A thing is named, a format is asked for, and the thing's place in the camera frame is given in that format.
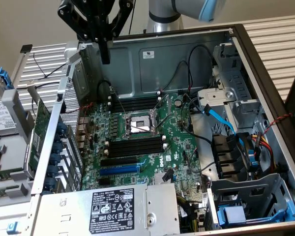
wall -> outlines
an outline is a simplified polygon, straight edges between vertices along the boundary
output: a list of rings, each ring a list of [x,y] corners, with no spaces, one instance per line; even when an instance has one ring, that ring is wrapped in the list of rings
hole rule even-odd
[[[0,0],[0,66],[10,74],[24,44],[57,44],[76,39],[58,17],[59,0]],[[111,15],[118,11],[118,0]],[[214,24],[295,14],[295,0],[227,0]],[[131,33],[142,33],[148,22],[148,0],[137,0]],[[130,18],[121,34],[128,34]],[[183,16],[184,27],[204,25]]]

warning label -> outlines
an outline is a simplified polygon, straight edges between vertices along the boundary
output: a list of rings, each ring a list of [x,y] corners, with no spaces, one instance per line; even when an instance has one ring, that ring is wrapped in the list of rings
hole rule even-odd
[[[134,229],[134,188],[93,193],[91,234]]]
[[[8,109],[0,102],[0,130],[15,128],[14,121]]]

circuit board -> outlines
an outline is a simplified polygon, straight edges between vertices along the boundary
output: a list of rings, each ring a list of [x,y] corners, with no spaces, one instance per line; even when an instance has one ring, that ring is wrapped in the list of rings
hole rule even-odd
[[[31,136],[32,140],[29,155],[29,165],[33,170],[37,169],[38,160],[43,148],[43,143],[50,120],[50,113],[41,99],[38,102],[36,117],[35,127]]]
[[[194,174],[189,170],[186,160],[183,157],[183,152],[185,151],[187,157],[191,158],[196,148],[196,141],[194,137],[186,132],[182,132],[178,125],[178,121],[181,119],[180,108],[174,106],[174,101],[177,99],[181,100],[182,96],[173,93],[169,94],[168,99],[170,101],[164,99],[161,106],[157,109],[158,118],[161,121],[168,115],[168,104],[171,104],[171,114],[159,128],[159,133],[166,136],[166,143],[168,144],[166,151],[164,153],[138,156],[139,162],[142,163],[140,172],[110,175],[111,185],[109,186],[140,183],[155,184],[169,168],[172,168],[174,170],[174,183],[177,193],[183,194],[187,200],[200,201],[202,195],[196,191],[196,184],[201,182],[200,175]],[[183,117],[187,116],[186,113],[187,109],[183,110]],[[125,130],[123,115],[123,113],[111,114],[106,104],[95,106],[90,113],[89,117],[94,121],[96,126],[92,135],[97,134],[97,143],[94,144],[93,150],[87,144],[85,145],[85,153],[88,154],[84,155],[85,170],[82,190],[109,187],[100,186],[97,182],[101,178],[99,174],[99,170],[101,169],[100,161],[106,158],[104,156],[104,149],[107,138],[117,141],[123,139],[122,136]],[[117,137],[113,137],[112,132],[116,132]],[[195,155],[192,157],[191,163],[194,169],[199,168],[199,161]]]

blue pcie slot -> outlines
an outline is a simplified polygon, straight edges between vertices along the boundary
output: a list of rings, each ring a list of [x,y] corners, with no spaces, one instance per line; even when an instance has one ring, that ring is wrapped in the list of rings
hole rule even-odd
[[[101,176],[109,176],[109,175],[118,175],[118,174],[125,174],[125,173],[134,173],[134,172],[137,172],[137,173],[140,172],[139,165],[130,165],[130,166],[101,169],[99,171],[99,174]]]

red cable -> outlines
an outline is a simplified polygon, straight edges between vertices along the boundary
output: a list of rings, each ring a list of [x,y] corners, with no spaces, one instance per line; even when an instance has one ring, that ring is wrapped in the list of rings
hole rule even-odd
[[[272,121],[272,122],[270,123],[269,127],[264,131],[263,135],[265,135],[266,132],[269,131],[270,127],[271,127],[273,124],[275,124],[275,123],[277,123],[277,122],[279,122],[279,121],[281,121],[281,120],[283,120],[283,119],[285,119],[285,118],[287,118],[287,117],[291,117],[292,115],[293,115],[292,113],[285,114],[285,115],[282,115],[282,116],[278,117],[278,118],[275,119],[274,121]]]

